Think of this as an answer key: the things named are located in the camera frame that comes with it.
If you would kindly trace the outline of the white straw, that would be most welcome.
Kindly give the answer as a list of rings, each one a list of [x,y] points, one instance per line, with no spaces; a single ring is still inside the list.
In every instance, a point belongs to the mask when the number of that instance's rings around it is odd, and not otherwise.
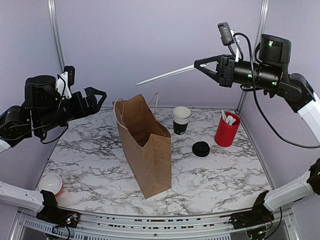
[[[159,76],[155,76],[155,77],[152,77],[152,78],[143,80],[143,81],[141,81],[141,82],[136,83],[135,86],[136,86],[136,87],[137,87],[137,86],[141,86],[141,85],[147,84],[147,83],[149,83],[149,82],[153,82],[153,81],[156,81],[156,80],[168,78],[168,77],[171,77],[171,76],[174,76],[174,75],[177,75],[177,74],[181,74],[181,73],[184,73],[184,72],[191,71],[191,70],[193,70],[193,69],[194,69],[194,66],[193,66],[193,65],[189,65],[189,66],[186,66],[186,67],[177,69],[177,70],[173,70],[173,71],[170,71],[170,72],[161,74],[161,75],[159,75]]]

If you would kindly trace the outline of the brown paper bag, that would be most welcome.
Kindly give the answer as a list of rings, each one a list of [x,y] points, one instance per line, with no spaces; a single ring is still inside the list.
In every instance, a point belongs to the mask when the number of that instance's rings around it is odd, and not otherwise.
[[[172,187],[172,139],[138,94],[113,103],[124,156],[143,196],[148,199]]]

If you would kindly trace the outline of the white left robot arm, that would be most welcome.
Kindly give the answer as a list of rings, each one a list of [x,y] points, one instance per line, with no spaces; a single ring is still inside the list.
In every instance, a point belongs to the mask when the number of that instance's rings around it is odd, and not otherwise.
[[[0,204],[31,210],[58,223],[68,215],[52,192],[36,189],[55,144],[71,121],[98,113],[107,93],[86,87],[67,98],[64,74],[29,77],[21,104],[0,115]]]

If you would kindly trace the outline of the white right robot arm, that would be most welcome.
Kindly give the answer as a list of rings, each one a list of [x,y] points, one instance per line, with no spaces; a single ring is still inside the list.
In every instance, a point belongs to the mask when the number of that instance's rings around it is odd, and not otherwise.
[[[303,123],[303,130],[320,140],[320,98],[306,78],[299,73],[289,73],[291,42],[274,35],[262,34],[255,49],[248,46],[250,59],[236,60],[235,56],[222,54],[194,61],[194,67],[222,87],[239,84],[253,92],[253,98],[261,117],[274,134],[283,142],[303,149],[317,149],[316,145],[303,145],[281,136],[268,120],[258,102],[257,91],[262,90],[270,98],[282,98]],[[234,224],[258,224],[273,220],[273,212],[284,205],[320,193],[320,161],[296,179],[258,195],[250,210],[232,214]]]

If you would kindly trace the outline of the stack of paper coffee cups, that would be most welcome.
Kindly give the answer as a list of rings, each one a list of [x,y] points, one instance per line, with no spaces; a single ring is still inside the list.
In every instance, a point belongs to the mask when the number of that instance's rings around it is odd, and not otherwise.
[[[177,106],[172,111],[173,131],[177,135],[183,135],[187,130],[191,118],[191,110],[185,106]]]

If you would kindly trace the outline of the red utensil cup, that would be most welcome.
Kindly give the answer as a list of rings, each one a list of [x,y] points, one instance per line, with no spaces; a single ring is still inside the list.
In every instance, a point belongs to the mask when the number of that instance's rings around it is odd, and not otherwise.
[[[232,118],[234,122],[231,125],[228,124],[224,120],[224,115],[225,119],[229,117]],[[230,147],[236,136],[241,120],[236,114],[232,112],[224,112],[224,115],[221,114],[214,140],[216,144],[218,144],[221,147]]]

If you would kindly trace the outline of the stack of black lids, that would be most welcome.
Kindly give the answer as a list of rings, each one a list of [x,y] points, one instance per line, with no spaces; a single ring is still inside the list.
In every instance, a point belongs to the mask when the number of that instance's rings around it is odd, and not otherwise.
[[[197,157],[206,157],[210,153],[210,146],[205,141],[198,141],[192,145],[192,152]]]

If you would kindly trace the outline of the orange white bowl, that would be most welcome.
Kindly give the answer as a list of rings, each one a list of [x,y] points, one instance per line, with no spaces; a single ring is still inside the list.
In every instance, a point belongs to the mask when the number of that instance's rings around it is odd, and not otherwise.
[[[42,178],[38,185],[39,191],[45,190],[58,197],[63,192],[63,180],[56,173],[50,173]]]

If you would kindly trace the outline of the right aluminium frame post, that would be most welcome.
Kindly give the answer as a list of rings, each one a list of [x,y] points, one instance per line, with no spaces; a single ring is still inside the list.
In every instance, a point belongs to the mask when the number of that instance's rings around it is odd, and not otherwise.
[[[255,42],[252,47],[253,51],[257,47],[258,43],[261,41],[261,35],[266,31],[269,8],[270,8],[270,0],[263,0],[261,4],[261,9],[260,9]],[[248,95],[249,95],[249,92],[245,92],[245,91],[242,92],[236,108],[236,112],[238,115],[240,115],[242,110],[244,109]]]

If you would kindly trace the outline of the aluminium frame post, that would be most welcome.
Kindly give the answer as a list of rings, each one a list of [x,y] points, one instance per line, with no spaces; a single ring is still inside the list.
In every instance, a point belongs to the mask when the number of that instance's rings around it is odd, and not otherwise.
[[[59,26],[58,26],[58,18],[57,18],[55,1],[48,0],[47,6],[48,6],[49,21],[50,21],[50,25],[51,25],[52,36],[53,36],[53,41],[54,41],[55,50],[56,50],[56,54],[57,54],[58,64],[59,64],[61,72],[63,73],[64,67],[65,67],[65,60],[64,60],[64,56],[63,56],[63,49],[62,49],[61,38],[60,38],[60,33],[59,33]]]
[[[269,8],[270,8],[270,0],[263,0],[261,4],[261,9],[260,9],[255,42],[252,47],[253,51],[257,47],[258,43],[261,41],[261,35],[266,31]],[[236,112],[238,115],[240,115],[242,110],[244,109],[248,95],[249,95],[249,92],[245,92],[245,91],[242,92],[236,108]]]

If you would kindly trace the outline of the left aluminium frame post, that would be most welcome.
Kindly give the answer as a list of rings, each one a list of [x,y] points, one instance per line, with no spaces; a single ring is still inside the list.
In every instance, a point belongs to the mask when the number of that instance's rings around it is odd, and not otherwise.
[[[61,38],[60,38],[60,33],[59,33],[59,26],[58,26],[58,18],[57,18],[55,1],[48,0],[47,6],[48,6],[49,21],[50,21],[50,25],[51,25],[52,36],[53,36],[53,41],[54,41],[55,50],[56,50],[56,54],[57,54],[58,64],[59,64],[61,72],[63,73],[64,67],[65,67],[65,60],[64,60],[64,56],[63,56],[63,49],[62,49]]]

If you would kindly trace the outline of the front aluminium rail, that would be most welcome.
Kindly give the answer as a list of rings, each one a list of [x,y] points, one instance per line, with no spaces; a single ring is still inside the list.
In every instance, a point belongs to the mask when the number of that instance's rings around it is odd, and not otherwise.
[[[50,223],[19,210],[11,240],[299,240],[292,211],[283,207],[272,218],[242,211],[204,215],[134,216],[77,211],[70,225]]]

